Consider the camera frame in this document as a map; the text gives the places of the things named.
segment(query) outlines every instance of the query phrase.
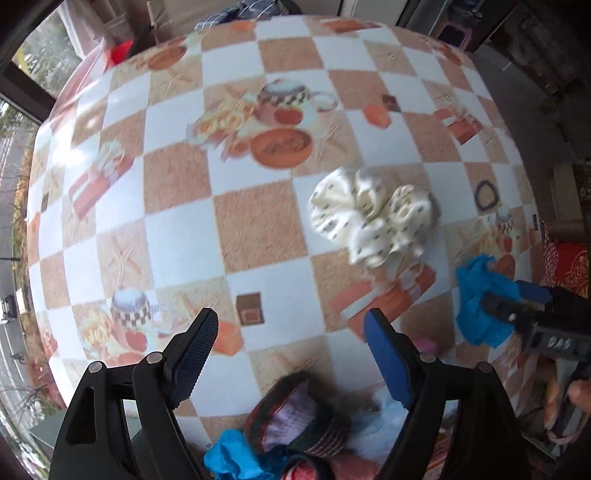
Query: clothing pile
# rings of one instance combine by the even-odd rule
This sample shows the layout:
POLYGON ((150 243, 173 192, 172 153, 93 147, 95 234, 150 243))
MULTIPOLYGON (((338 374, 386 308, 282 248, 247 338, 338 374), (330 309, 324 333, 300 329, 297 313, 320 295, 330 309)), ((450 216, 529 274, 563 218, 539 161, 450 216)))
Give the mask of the clothing pile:
POLYGON ((310 375, 280 379, 242 432, 226 430, 205 454, 217 480, 371 480, 392 449, 407 411, 384 387, 377 411, 348 418, 310 393, 310 375))

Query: bolt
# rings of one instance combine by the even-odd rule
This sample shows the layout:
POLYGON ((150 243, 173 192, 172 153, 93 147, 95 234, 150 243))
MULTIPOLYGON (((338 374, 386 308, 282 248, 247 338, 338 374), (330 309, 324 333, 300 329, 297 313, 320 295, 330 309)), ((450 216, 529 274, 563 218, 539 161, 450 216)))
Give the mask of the bolt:
POLYGON ((88 371, 91 374, 95 374, 97 372, 100 372, 100 369, 103 368, 103 364, 100 362, 92 362, 89 366, 88 366, 88 371))
POLYGON ((492 365, 487 362, 480 362, 478 364, 478 368, 484 374, 489 374, 492 372, 492 365))
POLYGON ((152 352, 146 357, 149 364, 157 364, 162 360, 162 354, 160 352, 152 352))
POLYGON ((432 364, 437 357, 435 355, 433 355, 432 353, 421 353, 421 355, 419 356, 419 358, 425 362, 426 364, 432 364))

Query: table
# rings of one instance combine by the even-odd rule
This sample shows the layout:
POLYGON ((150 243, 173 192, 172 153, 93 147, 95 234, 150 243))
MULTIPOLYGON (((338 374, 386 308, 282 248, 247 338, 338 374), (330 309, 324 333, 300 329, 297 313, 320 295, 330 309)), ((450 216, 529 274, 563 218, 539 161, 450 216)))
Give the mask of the table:
POLYGON ((41 127, 27 215, 35 313, 66 403, 91 361, 139 361, 202 307, 219 337, 177 410, 201 447, 301 369, 343 408, 366 403, 382 382, 368 305, 448 361, 492 362, 516 409, 531 391, 536 359, 516 337, 491 349, 457 331, 454 272, 488 253, 511 278, 541 279, 532 190, 473 63, 421 35, 281 17, 148 50, 41 127), (435 195, 418 261, 368 275, 313 232, 308 200, 339 167, 435 195), (485 212, 482 180, 500 197, 485 212))

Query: cream scrunchie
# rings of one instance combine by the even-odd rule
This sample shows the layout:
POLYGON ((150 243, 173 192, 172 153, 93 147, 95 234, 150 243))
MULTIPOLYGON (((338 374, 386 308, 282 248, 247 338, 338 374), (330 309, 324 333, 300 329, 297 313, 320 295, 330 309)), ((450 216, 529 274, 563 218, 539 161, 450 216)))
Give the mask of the cream scrunchie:
POLYGON ((433 226, 429 193, 403 185, 394 193, 382 181, 360 171, 339 168, 324 178, 309 201, 314 230, 349 250, 349 262, 382 265, 393 252, 423 251, 433 226))

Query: human hand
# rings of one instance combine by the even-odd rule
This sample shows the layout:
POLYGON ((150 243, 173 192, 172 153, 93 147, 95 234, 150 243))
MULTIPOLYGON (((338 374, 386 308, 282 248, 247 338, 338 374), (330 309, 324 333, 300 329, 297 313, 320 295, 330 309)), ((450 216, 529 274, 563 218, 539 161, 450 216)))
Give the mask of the human hand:
POLYGON ((571 383, 569 399, 586 413, 591 413, 591 380, 579 380, 571 383))

